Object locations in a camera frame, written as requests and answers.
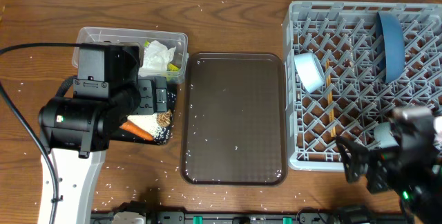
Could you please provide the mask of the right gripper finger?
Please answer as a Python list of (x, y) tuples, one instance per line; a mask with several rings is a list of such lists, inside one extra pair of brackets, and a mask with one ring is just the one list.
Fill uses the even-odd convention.
[(338, 147), (339, 154), (342, 158), (363, 156), (368, 153), (368, 149), (363, 145), (342, 136), (336, 137), (336, 146)]
[(345, 177), (348, 183), (355, 183), (359, 178), (367, 173), (369, 156), (355, 155), (343, 157)]

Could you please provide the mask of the brown food scrap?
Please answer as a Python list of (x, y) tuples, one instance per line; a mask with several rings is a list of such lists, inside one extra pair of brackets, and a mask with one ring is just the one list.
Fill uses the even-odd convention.
[(171, 125), (172, 120), (172, 111), (168, 110), (164, 113), (158, 113), (157, 115), (157, 123), (162, 128), (167, 128)]

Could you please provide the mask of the white rice pile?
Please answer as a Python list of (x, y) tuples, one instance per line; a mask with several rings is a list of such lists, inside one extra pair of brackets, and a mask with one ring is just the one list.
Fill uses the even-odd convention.
[(153, 115), (130, 115), (128, 120), (149, 132), (155, 140), (163, 140), (169, 136), (169, 127), (162, 128), (157, 123), (158, 113)]

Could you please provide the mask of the light blue cup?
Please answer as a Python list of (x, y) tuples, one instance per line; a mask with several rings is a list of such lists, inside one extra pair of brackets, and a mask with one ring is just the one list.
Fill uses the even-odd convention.
[(397, 147), (398, 142), (391, 132), (391, 123), (383, 122), (377, 125), (374, 129), (374, 140), (377, 149), (384, 149), (390, 147)]

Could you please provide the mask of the orange carrot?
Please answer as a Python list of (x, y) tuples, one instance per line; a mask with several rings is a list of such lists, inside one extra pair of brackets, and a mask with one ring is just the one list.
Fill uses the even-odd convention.
[(132, 134), (134, 134), (144, 140), (154, 141), (154, 137), (149, 132), (143, 130), (142, 128), (140, 128), (139, 126), (137, 126), (136, 124), (134, 124), (130, 120), (127, 120), (125, 123), (123, 123), (120, 126), (120, 128), (129, 132), (129, 133), (132, 133)]

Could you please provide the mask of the wooden chopstick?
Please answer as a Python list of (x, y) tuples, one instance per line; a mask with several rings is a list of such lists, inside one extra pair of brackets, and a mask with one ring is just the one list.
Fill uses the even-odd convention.
[[(326, 69), (330, 68), (329, 60), (326, 61), (325, 68)], [(330, 86), (331, 83), (332, 83), (331, 75), (328, 75), (327, 78), (326, 78), (326, 86)], [(330, 105), (332, 102), (333, 102), (332, 92), (330, 91), (328, 96), (327, 96), (327, 103), (328, 103), (328, 105)], [(329, 122), (332, 123), (332, 122), (334, 122), (334, 120), (335, 120), (334, 109), (332, 109), (329, 112)], [(336, 137), (336, 128), (335, 127), (331, 128), (330, 135), (331, 135), (332, 138)]]

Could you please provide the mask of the light blue rice bowl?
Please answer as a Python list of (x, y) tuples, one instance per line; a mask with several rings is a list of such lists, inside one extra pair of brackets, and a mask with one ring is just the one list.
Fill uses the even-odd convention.
[(323, 68), (314, 53), (303, 53), (294, 56), (296, 71), (308, 93), (313, 93), (325, 83)]

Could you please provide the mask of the blue plate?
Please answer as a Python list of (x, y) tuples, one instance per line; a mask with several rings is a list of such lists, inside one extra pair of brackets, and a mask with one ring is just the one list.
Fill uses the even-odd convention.
[(384, 52), (379, 68), (385, 71), (382, 81), (388, 84), (397, 80), (405, 69), (405, 43), (398, 17), (390, 12), (377, 12), (375, 33), (383, 38), (377, 51)]

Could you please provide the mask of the pink small cup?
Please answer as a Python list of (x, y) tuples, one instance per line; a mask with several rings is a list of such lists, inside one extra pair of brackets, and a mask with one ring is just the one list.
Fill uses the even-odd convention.
[(434, 122), (435, 140), (442, 143), (442, 116), (435, 117)]

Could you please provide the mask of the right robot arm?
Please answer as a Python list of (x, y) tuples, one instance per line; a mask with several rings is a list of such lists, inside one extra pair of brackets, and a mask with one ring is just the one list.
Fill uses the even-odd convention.
[(367, 179), (371, 194), (394, 191), (405, 213), (423, 223), (441, 222), (441, 167), (435, 146), (434, 119), (384, 122), (374, 131), (376, 149), (345, 137), (336, 138), (346, 181)]

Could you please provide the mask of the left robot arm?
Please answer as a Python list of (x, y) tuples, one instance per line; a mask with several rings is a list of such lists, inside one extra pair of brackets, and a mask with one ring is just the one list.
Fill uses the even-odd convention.
[(39, 223), (87, 223), (109, 142), (128, 121), (169, 110), (165, 78), (141, 80), (139, 43), (76, 45), (78, 74), (39, 112), (40, 139), (53, 168), (43, 170)]

